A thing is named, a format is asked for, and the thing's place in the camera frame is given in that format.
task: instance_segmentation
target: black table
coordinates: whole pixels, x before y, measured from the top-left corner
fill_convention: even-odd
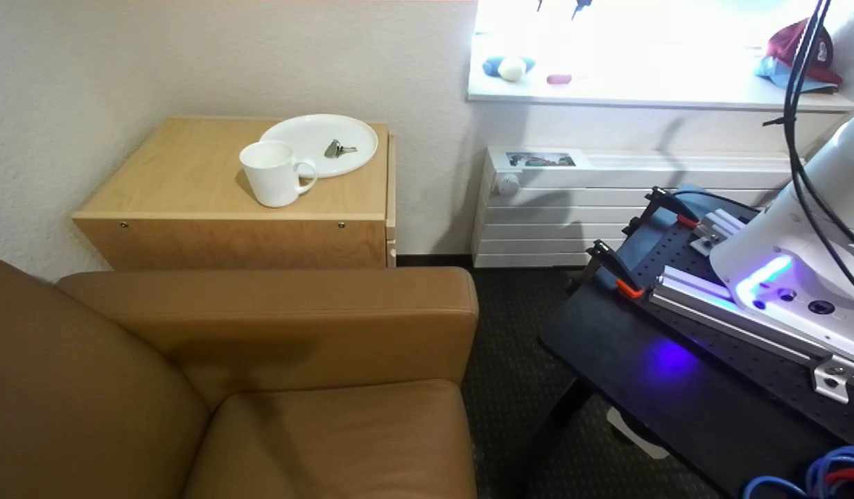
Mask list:
[[[695,210],[717,206],[727,206],[728,212],[745,210],[702,193],[693,193],[691,206]],[[656,246],[684,243],[675,236],[668,240],[671,224],[673,218],[666,212],[642,212],[619,249],[619,257],[632,267],[642,286],[666,267],[660,254],[668,251],[656,251]],[[840,436],[745,379],[731,364],[675,334],[646,307],[612,293],[595,267],[587,267],[580,289],[551,316],[540,344],[573,372],[573,383],[548,409],[527,458],[533,468],[520,465],[523,473],[535,472],[537,458],[555,440],[551,429],[566,423],[570,409],[592,391],[727,497],[736,497],[757,473],[800,481],[806,462],[843,443]],[[764,352],[750,355],[750,364],[768,361]],[[527,479],[519,479],[512,497],[527,497],[523,488]]]

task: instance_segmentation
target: blue cable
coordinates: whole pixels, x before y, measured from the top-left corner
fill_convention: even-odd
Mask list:
[[[808,462],[806,468],[806,488],[799,488],[790,479],[774,477],[774,473],[759,473],[750,481],[745,481],[742,488],[742,499],[750,499],[757,494],[757,488],[774,486],[774,488],[784,488],[796,497],[813,497],[813,499],[831,499],[838,497],[843,481],[828,486],[825,473],[838,472],[838,468],[854,468],[854,445],[838,445],[825,454],[820,454],[818,459]]]
[[[796,481],[790,479],[781,479],[781,477],[774,477],[774,473],[759,473],[753,477],[745,488],[742,488],[742,499],[750,499],[757,494],[757,488],[761,486],[775,486],[775,488],[784,488],[784,491],[793,491],[796,497],[806,497]]]

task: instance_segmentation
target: radiator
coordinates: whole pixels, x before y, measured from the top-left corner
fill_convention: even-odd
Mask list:
[[[652,186],[707,189],[761,206],[786,182],[786,158],[612,154],[487,147],[474,226],[474,267],[584,267],[587,246],[624,240]]]

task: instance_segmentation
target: wooden cabinet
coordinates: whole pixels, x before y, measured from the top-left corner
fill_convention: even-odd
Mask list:
[[[394,267],[394,145],[322,176],[286,208],[257,206],[237,150],[280,118],[165,118],[71,212],[114,268]]]

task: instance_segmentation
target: white plate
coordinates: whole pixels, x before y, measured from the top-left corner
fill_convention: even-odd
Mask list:
[[[359,118],[341,113],[304,113],[272,124],[262,139],[283,139],[297,158],[311,158],[319,176],[339,176],[359,170],[377,150],[377,133]],[[326,158],[330,145],[339,140],[347,151]]]

